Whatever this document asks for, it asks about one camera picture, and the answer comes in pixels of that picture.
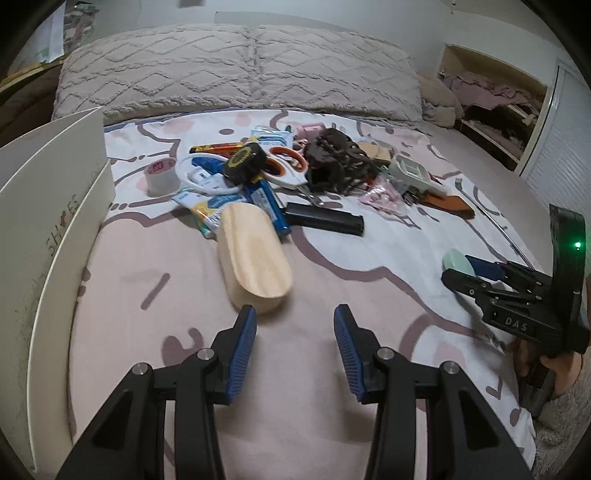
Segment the person right hand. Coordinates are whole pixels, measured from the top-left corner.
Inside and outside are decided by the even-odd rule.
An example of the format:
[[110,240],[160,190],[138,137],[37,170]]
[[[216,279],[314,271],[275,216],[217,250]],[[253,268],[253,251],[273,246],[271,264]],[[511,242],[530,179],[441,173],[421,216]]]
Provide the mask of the person right hand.
[[514,368],[519,377],[526,377],[534,359],[555,374],[554,396],[564,395],[574,386],[583,368],[583,356],[577,352],[561,354],[549,358],[541,354],[531,353],[533,346],[522,339],[512,342]]

